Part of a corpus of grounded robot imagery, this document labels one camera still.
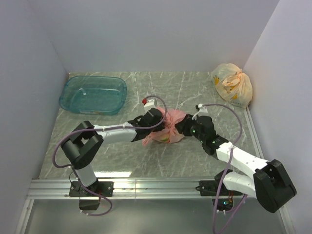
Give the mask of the pink plastic bag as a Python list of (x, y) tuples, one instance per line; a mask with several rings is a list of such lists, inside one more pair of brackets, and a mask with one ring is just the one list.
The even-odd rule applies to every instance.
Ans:
[(148, 145), (150, 142), (158, 141), (160, 143), (177, 143), (184, 138), (175, 127), (186, 116), (186, 113), (177, 109), (167, 109), (167, 114), (164, 120), (164, 129), (159, 132), (151, 132), (142, 141), (142, 145)]

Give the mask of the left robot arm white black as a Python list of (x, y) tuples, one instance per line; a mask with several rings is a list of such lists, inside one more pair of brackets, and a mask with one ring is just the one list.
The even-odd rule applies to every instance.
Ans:
[(160, 110), (152, 108), (146, 114), (120, 125), (97, 127), (89, 121), (80, 124), (60, 147), (81, 182), (82, 192), (87, 196), (102, 193), (91, 166), (102, 144), (143, 140), (150, 133), (164, 129), (164, 116)]

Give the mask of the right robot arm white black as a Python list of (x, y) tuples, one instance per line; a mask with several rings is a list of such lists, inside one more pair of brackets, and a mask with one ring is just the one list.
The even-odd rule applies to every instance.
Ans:
[(175, 127), (180, 134), (198, 139), (208, 155), (230, 162), (242, 172), (229, 171), (224, 178), (217, 180), (214, 183), (217, 193), (225, 195), (229, 191), (236, 191), (255, 197), (270, 213), (276, 212), (296, 196), (297, 190), (280, 161), (267, 161), (234, 147), (216, 133), (209, 116), (193, 118), (192, 115), (186, 115)]

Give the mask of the orange knotted plastic bag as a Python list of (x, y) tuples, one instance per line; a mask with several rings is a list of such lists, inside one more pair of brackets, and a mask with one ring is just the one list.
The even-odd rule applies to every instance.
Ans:
[(253, 98), (253, 87), (248, 75), (232, 63), (218, 65), (210, 78), (216, 91), (228, 103), (246, 108)]

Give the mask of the teal transparent plastic basin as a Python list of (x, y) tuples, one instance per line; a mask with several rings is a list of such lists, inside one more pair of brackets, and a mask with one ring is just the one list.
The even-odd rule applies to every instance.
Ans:
[(75, 114), (116, 115), (127, 97), (127, 85), (117, 77), (74, 76), (59, 98), (62, 109)]

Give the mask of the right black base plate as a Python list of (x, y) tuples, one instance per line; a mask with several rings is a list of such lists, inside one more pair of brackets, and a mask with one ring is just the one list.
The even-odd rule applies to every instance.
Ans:
[[(201, 196), (216, 196), (218, 186), (219, 183), (215, 180), (200, 180), (199, 185), (195, 187), (195, 190), (200, 192)], [(234, 192), (226, 189), (226, 187), (222, 184), (219, 195), (234, 195)]]

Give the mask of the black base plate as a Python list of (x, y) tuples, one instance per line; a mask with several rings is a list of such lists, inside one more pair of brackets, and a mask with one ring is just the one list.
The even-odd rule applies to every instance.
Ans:
[[(112, 181), (97, 181), (93, 185), (87, 187), (90, 191), (103, 195), (105, 197), (111, 197), (113, 194), (114, 183)], [(90, 197), (94, 194), (86, 191), (78, 181), (73, 181), (69, 190), (69, 197)]]
[[(215, 180), (200, 180), (199, 185), (195, 187), (195, 190), (200, 192), (201, 196), (216, 196), (218, 186), (219, 183)], [(226, 189), (226, 187), (222, 184), (219, 195), (234, 195), (234, 192)]]

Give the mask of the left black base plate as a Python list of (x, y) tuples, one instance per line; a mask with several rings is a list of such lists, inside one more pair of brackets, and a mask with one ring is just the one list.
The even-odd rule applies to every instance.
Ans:
[[(103, 195), (105, 197), (111, 197), (113, 194), (114, 183), (112, 181), (97, 181), (93, 185), (87, 187), (90, 191)], [(94, 194), (86, 191), (78, 181), (73, 181), (69, 190), (69, 197), (90, 197)]]

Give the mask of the black box under rail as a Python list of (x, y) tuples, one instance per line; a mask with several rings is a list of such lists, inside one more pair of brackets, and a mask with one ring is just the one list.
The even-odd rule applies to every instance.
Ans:
[(82, 211), (96, 211), (99, 208), (100, 201), (97, 199), (91, 199), (91, 200), (86, 200), (86, 199), (81, 199), (78, 202), (79, 209)]

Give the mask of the aluminium mounting rail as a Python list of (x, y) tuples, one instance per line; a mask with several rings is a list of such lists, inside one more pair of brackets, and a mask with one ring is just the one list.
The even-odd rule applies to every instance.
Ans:
[[(195, 188), (202, 180), (212, 181), (211, 178), (192, 177), (162, 177), (162, 178), (100, 178), (111, 195), (109, 199), (202, 199)], [(96, 199), (84, 192), (79, 192), (75, 181), (66, 179), (32, 180), (27, 199)]]

